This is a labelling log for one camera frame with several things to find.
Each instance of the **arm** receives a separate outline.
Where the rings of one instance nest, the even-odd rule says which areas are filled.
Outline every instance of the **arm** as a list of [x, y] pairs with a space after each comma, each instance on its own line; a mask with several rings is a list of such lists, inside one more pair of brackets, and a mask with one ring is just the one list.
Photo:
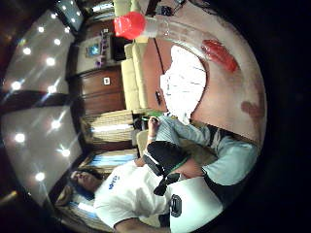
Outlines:
[[170, 233], [168, 227], [153, 227], [144, 222], [140, 221], [138, 218], [129, 218], [118, 222], [115, 228], [120, 233]]
[[[148, 144], [150, 144], [151, 142], [153, 142], [156, 139], [156, 133], [159, 127], [159, 121], [154, 117], [150, 117], [149, 121], [148, 121], [148, 139], [147, 139], [147, 144], [146, 144], [146, 148]], [[137, 167], [142, 167], [145, 165], [144, 159], [142, 157], [138, 158], [135, 160], [136, 166]]]

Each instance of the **red object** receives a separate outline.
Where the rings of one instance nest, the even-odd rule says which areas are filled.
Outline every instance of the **red object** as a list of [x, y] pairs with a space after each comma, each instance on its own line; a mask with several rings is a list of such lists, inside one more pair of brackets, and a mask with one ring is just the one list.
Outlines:
[[219, 41], [204, 40], [201, 48], [211, 60], [223, 66], [228, 72], [236, 70], [236, 60]]
[[116, 17], [114, 19], [116, 36], [133, 40], [145, 30], [145, 17], [137, 12], [129, 12], [128, 14]]

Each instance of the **wooden cabinet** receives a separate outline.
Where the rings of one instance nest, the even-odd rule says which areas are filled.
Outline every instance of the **wooden cabinet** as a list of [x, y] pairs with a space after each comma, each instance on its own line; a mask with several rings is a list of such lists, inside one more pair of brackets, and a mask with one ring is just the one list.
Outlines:
[[82, 78], [83, 95], [119, 91], [121, 91], [121, 69], [119, 66], [107, 67], [105, 71], [91, 73]]
[[125, 109], [120, 66], [82, 75], [81, 86], [86, 115]]

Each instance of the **green object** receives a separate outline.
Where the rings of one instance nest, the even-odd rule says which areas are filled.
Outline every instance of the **green object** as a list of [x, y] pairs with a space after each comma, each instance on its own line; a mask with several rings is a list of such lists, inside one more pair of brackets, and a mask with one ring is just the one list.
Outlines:
[[160, 117], [163, 115], [162, 111], [150, 111], [147, 112], [145, 116], [142, 116], [142, 119], [147, 121], [150, 117]]

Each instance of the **white t-shirt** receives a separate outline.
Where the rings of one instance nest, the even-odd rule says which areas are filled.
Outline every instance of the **white t-shirt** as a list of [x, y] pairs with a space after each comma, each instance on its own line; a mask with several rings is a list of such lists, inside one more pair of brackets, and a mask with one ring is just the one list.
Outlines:
[[128, 218], [168, 213], [169, 193], [154, 195], [160, 180], [148, 165], [137, 167], [130, 161], [117, 167], [95, 192], [94, 208], [98, 217], [114, 228], [116, 223]]

